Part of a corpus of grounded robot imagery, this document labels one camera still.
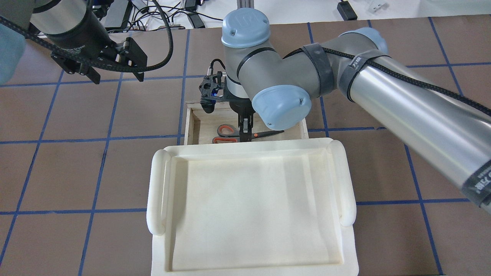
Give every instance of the velcro strap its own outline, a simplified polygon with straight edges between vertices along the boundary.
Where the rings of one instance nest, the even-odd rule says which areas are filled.
[[[334,87],[334,74],[331,63],[324,49],[319,43],[313,43],[302,47],[303,52],[310,59],[319,77],[320,96],[331,93]]]
[[[373,58],[378,58],[380,56],[388,56],[377,49],[368,50],[363,52],[353,58],[350,65],[346,66],[339,79],[338,87],[341,92],[348,98],[348,100],[354,102],[350,96],[351,85],[353,80],[358,75],[358,73],[363,69],[365,63]]]

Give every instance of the orange scissor handle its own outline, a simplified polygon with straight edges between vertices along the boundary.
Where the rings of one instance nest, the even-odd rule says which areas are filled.
[[[217,134],[220,137],[238,137],[239,131],[229,124],[219,125],[217,128]]]
[[[232,138],[232,137],[215,137],[212,140],[213,144],[223,144],[223,143],[237,143],[239,140],[237,138]]]

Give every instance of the blue tape line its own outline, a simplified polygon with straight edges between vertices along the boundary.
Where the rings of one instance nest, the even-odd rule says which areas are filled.
[[[491,65],[491,62],[451,63],[450,66]]]
[[[147,208],[125,209],[82,209],[82,210],[40,210],[40,211],[10,211],[0,212],[0,215],[45,215],[45,214],[90,214],[90,213],[134,213],[146,212]]]
[[[188,69],[188,53],[189,53],[189,37],[190,37],[191,31],[188,30],[188,34],[186,37],[186,52],[184,55],[184,70],[183,70],[183,85],[181,89],[181,107],[179,109],[179,126],[177,133],[179,135],[182,134],[182,124],[183,124],[183,113],[184,113],[184,95],[186,93],[186,71]],[[181,144],[181,140],[177,139],[177,145]]]
[[[147,77],[145,78],[146,81],[151,81],[151,80],[174,80],[174,79],[182,79],[183,76],[176,76],[176,77]],[[130,78],[130,79],[123,79],[123,82],[134,82],[138,81],[136,78]]]
[[[127,208],[127,209],[99,209],[94,210],[94,213],[135,213],[146,212],[147,208]]]
[[[438,269],[438,273],[440,275],[443,275],[443,270],[441,269],[441,265],[440,265],[440,259],[438,258],[438,253],[436,251],[435,242],[433,240],[433,234],[432,234],[432,231],[431,231],[430,222],[428,221],[428,216],[426,214],[425,204],[424,204],[424,201],[423,201],[423,197],[421,196],[421,190],[419,189],[418,179],[416,178],[416,172],[414,170],[414,166],[413,166],[413,163],[412,163],[411,154],[409,152],[409,148],[408,148],[407,145],[404,145],[404,149],[406,150],[406,155],[407,155],[407,158],[408,158],[409,167],[411,169],[412,179],[414,181],[414,186],[416,188],[416,193],[418,194],[419,205],[421,207],[421,212],[423,213],[423,219],[425,221],[426,231],[428,232],[428,239],[430,240],[431,249],[433,251],[433,257],[435,258],[436,268]]]
[[[310,22],[307,22],[308,36],[310,38],[310,43],[314,43],[314,36],[312,35],[312,29],[310,27]]]
[[[115,83],[118,82],[119,80],[101,80],[101,83]],[[63,82],[61,85],[65,84],[85,84],[85,83],[94,83],[92,81],[74,81],[74,82]]]
[[[192,76],[184,76],[185,79],[196,79],[196,78],[203,78],[205,75],[192,75]]]
[[[99,195],[99,189],[101,187],[102,174],[104,172],[104,164],[106,163],[106,156],[107,156],[108,149],[109,149],[109,141],[110,141],[110,137],[111,137],[112,124],[114,122],[114,115],[116,114],[116,107],[118,104],[119,92],[121,90],[122,81],[123,81],[123,73],[121,73],[121,75],[119,76],[118,88],[116,90],[116,96],[114,98],[114,105],[112,106],[112,114],[111,114],[111,120],[109,121],[108,136],[107,136],[107,140],[106,140],[106,145],[104,147],[104,153],[102,155],[101,166],[99,168],[99,175],[97,177],[97,185],[96,185],[95,192],[94,192],[94,200],[92,201],[92,209],[91,209],[91,213],[90,213],[89,224],[87,227],[87,234],[85,235],[85,242],[83,244],[82,258],[80,260],[80,266],[79,266],[79,276],[82,276],[83,264],[85,262],[85,256],[87,254],[87,246],[88,246],[89,239],[90,239],[90,231],[92,230],[92,223],[94,221],[94,212],[95,212],[95,207],[97,205],[97,197]]]
[[[24,86],[42,86],[42,85],[57,85],[57,83],[21,83],[21,84],[3,84],[0,87],[24,87]]]
[[[329,127],[327,126],[327,116],[326,110],[324,109],[324,98],[319,97],[321,102],[321,112],[322,112],[322,121],[324,122],[324,132],[326,133],[326,137],[329,137]]]
[[[364,205],[392,205],[392,204],[417,204],[419,200],[383,200],[383,201],[357,201],[358,206]]]
[[[35,144],[35,143],[83,143],[83,142],[101,142],[113,140],[134,140],[134,139],[156,139],[156,138],[180,138],[183,135],[145,135],[145,136],[118,136],[110,138],[90,138],[90,139],[59,139],[59,140],[27,140],[27,141],[0,141],[0,144]]]
[[[50,119],[51,110],[53,110],[53,105],[55,104],[56,95],[58,94],[58,89],[60,87],[61,78],[63,78],[63,70],[61,71],[60,76],[58,78],[58,82],[56,83],[56,88],[53,93],[53,97],[51,98],[50,107],[48,108],[48,113],[46,114],[46,118],[44,119],[44,124],[43,124],[43,128],[41,129],[41,134],[39,134],[39,140],[43,139],[44,131],[46,130],[46,126],[48,125],[48,120]],[[22,200],[24,199],[24,195],[26,194],[27,184],[29,183],[30,175],[32,173],[32,168],[34,167],[34,162],[36,161],[36,157],[37,157],[37,153],[39,152],[40,145],[41,143],[38,142],[36,145],[36,150],[34,151],[34,155],[32,156],[31,164],[29,165],[29,169],[27,170],[26,180],[24,181],[21,195],[19,197],[19,201],[17,202],[17,207],[15,209],[16,212],[18,212],[21,209]],[[2,264],[3,257],[5,256],[5,251],[7,250],[8,241],[10,240],[10,235],[12,235],[12,230],[14,229],[16,217],[17,216],[14,215],[14,217],[12,218],[12,222],[10,223],[7,237],[5,238],[5,243],[3,244],[2,252],[0,254],[0,265]]]
[[[437,198],[437,199],[423,199],[424,203],[460,203],[470,202],[467,198]],[[381,201],[357,201],[358,206],[365,205],[396,205],[396,204],[419,204],[421,201],[414,200],[381,200]],[[147,208],[125,208],[125,209],[95,209],[94,213],[135,213],[146,212]],[[40,210],[40,211],[1,211],[0,216],[11,215],[45,215],[45,214],[90,214],[91,209],[82,210]]]
[[[424,203],[451,203],[451,202],[470,202],[468,198],[443,198],[443,199],[424,199]]]
[[[455,77],[454,70],[452,69],[452,66],[450,65],[450,61],[448,60],[447,54],[445,53],[445,49],[443,48],[443,44],[441,43],[440,37],[438,36],[438,33],[436,32],[435,24],[433,24],[433,20],[431,17],[428,17],[428,20],[430,21],[431,28],[433,29],[433,33],[435,34],[436,40],[438,41],[438,44],[440,45],[441,52],[443,54],[443,57],[445,58],[445,62],[447,62],[448,69],[450,70],[450,74],[452,75],[452,78],[454,79],[455,85],[457,86],[457,90],[459,91],[459,94],[463,96],[464,94],[462,93],[462,90],[460,88],[459,82],[457,81],[457,78]]]
[[[442,199],[409,199],[409,200],[381,200],[381,201],[357,201],[358,206],[364,205],[393,205],[393,204],[420,204],[423,203],[455,203],[470,202],[467,198],[442,198]]]
[[[329,131],[375,130],[374,127],[330,128]]]
[[[448,67],[448,64],[408,65],[407,68]]]
[[[179,134],[171,135],[146,135],[146,136],[120,136],[120,137],[110,137],[109,140],[134,140],[134,139],[157,139],[157,138],[176,138]]]
[[[2,144],[36,144],[38,140],[27,140],[27,141],[0,141],[0,145]]]

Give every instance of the black cable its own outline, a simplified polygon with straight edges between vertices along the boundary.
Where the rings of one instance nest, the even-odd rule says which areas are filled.
[[[170,26],[170,28],[177,28],[177,29],[186,29],[184,26]],[[157,30],[163,30],[165,27],[160,27],[157,29],[150,29],[150,30],[142,30],[142,29],[112,29],[108,31],[108,33],[121,33],[121,32],[128,32],[128,31],[157,31]]]
[[[350,54],[347,54],[347,53],[343,53],[343,52],[340,52],[340,51],[336,51],[336,50],[333,50],[333,49],[329,49],[329,48],[324,48],[324,52],[325,53],[328,53],[328,54],[333,54],[333,55],[337,55],[337,56],[340,56],[340,57],[345,57],[345,58],[349,58],[349,59],[353,59],[355,56],[354,55],[350,55]],[[287,57],[290,57],[290,56],[293,56],[293,55],[296,55],[298,53],[302,53],[303,50],[301,48],[299,49],[296,49],[294,51],[292,51],[291,53],[287,54],[285,58]],[[443,94],[447,97],[450,97],[454,100],[457,100],[457,101],[460,101],[470,107],[473,107],[477,110],[479,110],[480,112],[488,115],[488,116],[491,116],[491,109],[481,105],[480,103],[477,103],[465,96],[461,96],[460,94],[457,94],[453,91],[450,91],[448,89],[445,89],[445,88],[442,88],[440,86],[436,86],[436,85],[433,85],[433,84],[430,84],[430,83],[426,83],[426,82],[422,82],[422,81],[419,81],[419,80],[416,80],[416,79],[413,79],[413,78],[410,78],[408,76],[405,76],[403,74],[400,74],[400,73],[397,73],[383,65],[381,65],[380,63],[377,63],[373,60],[368,60],[366,62],[367,65],[369,66],[372,66],[373,68],[379,70],[379,71],[382,71],[386,74],[388,74],[389,76],[391,77],[394,77],[396,79],[399,79],[401,81],[404,81],[404,82],[407,82],[409,84],[412,84],[412,85],[415,85],[415,86],[418,86],[418,87],[421,87],[421,88],[425,88],[425,89],[429,89],[429,90],[433,90],[435,92],[438,92],[440,94]]]
[[[171,6],[161,6],[162,8],[171,8],[171,9],[176,9],[176,10],[180,10],[180,11],[188,11],[186,9],[182,9],[182,8],[174,8],[174,7],[171,7]],[[199,14],[201,16],[204,16],[204,17],[207,17],[209,19],[213,19],[213,20],[218,20],[218,21],[223,21],[223,19],[220,19],[220,18],[216,18],[216,17],[212,17],[212,16],[209,16],[209,15],[206,15],[206,14],[203,14],[203,13],[200,13],[200,12],[197,12],[197,11],[188,11],[190,14]]]
[[[212,62],[210,63],[210,69],[211,69],[211,73],[213,74],[213,65],[215,62],[218,62],[220,63],[221,67],[225,70],[225,64],[223,64],[223,61],[221,61],[221,59],[219,58],[215,58],[214,60],[212,60]]]
[[[157,2],[157,0],[152,0],[152,2],[156,5],[161,16],[165,17],[165,15],[164,15],[165,13],[162,10],[162,7]],[[132,67],[129,65],[119,64],[116,61],[112,61],[111,64],[105,64],[105,63],[101,63],[97,60],[91,60],[91,59],[88,59],[88,58],[80,56],[80,55],[75,55],[75,54],[69,53],[69,52],[63,50],[62,48],[60,48],[56,45],[53,45],[53,44],[51,44],[51,43],[49,43],[49,42],[47,42],[41,38],[29,33],[24,28],[18,26],[17,24],[4,18],[3,16],[0,16],[0,24],[5,25],[6,27],[16,31],[19,34],[21,34],[25,38],[28,38],[28,39],[34,41],[35,43],[43,46],[44,48],[46,48],[50,51],[53,51],[55,53],[59,53],[60,55],[63,55],[69,59],[78,61],[80,63],[84,63],[88,66],[92,66],[92,67],[96,67],[96,68],[100,68],[100,69],[104,69],[104,70],[108,70],[108,71],[125,72],[125,73],[152,71],[152,70],[162,68],[164,65],[166,65],[169,62],[170,58],[172,57],[172,53],[174,51],[174,42],[172,40],[172,32],[170,31],[171,29],[170,29],[169,23],[167,22],[167,20],[163,20],[163,22],[165,24],[165,29],[167,31],[167,37],[169,40],[169,51],[167,52],[167,56],[164,58],[164,60],[162,60],[161,62],[159,62],[155,65],[145,66],[145,67]]]
[[[178,10],[176,12],[174,12],[171,16],[170,16],[170,20],[171,22],[174,22],[174,16],[177,15],[177,14],[180,14],[180,13],[184,13],[185,15],[187,15],[187,17],[189,17],[189,14],[185,11],[182,11],[182,10]]]
[[[173,9],[177,8],[177,6],[179,6],[179,4],[181,3],[181,1],[177,2],[177,4],[175,6],[173,6],[170,10],[168,10],[167,12],[171,12]]]

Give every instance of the scissors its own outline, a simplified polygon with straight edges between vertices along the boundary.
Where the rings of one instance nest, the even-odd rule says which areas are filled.
[[[280,131],[264,131],[264,132],[257,132],[252,134],[252,139],[254,138],[262,138],[262,137],[267,137],[279,133],[285,132],[284,130]],[[212,143],[213,144],[220,144],[220,143],[237,143],[239,142],[239,137],[240,137],[240,132],[237,130],[234,126],[229,125],[229,124],[223,124],[219,125],[217,128],[217,134],[218,136],[213,138]]]

